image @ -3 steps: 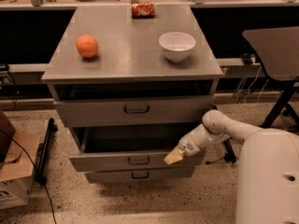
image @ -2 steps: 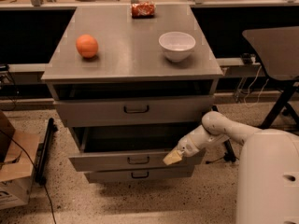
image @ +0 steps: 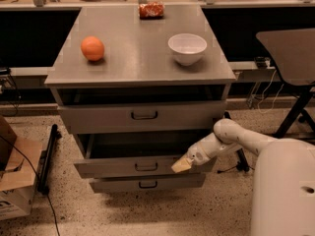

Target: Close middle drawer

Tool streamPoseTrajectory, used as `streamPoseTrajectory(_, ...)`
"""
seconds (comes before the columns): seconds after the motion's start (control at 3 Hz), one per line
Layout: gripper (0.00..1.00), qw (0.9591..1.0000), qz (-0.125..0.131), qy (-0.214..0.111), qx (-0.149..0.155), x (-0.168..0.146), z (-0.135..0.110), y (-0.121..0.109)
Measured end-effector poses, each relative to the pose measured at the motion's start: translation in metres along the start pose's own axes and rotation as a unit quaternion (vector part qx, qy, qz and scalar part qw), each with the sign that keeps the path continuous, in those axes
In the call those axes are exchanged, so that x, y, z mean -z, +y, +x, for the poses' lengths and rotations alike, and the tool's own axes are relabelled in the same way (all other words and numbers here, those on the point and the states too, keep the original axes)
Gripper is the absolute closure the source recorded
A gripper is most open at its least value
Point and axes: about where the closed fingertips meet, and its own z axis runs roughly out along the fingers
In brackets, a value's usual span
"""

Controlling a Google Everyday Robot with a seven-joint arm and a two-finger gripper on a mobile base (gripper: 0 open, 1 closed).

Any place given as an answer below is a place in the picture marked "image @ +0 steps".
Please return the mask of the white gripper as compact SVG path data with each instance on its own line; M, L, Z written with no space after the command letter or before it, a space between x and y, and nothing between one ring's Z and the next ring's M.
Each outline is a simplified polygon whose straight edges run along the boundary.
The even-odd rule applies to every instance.
M210 158L198 147L190 147L186 152L185 157L177 160L171 169L175 173L189 170L192 165L203 165L207 163Z

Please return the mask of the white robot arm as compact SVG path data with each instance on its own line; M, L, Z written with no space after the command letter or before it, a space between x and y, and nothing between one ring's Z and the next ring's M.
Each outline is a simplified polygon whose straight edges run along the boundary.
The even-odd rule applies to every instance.
M250 236L315 236L315 146L247 130L224 118L172 166L182 172L245 148L257 155Z

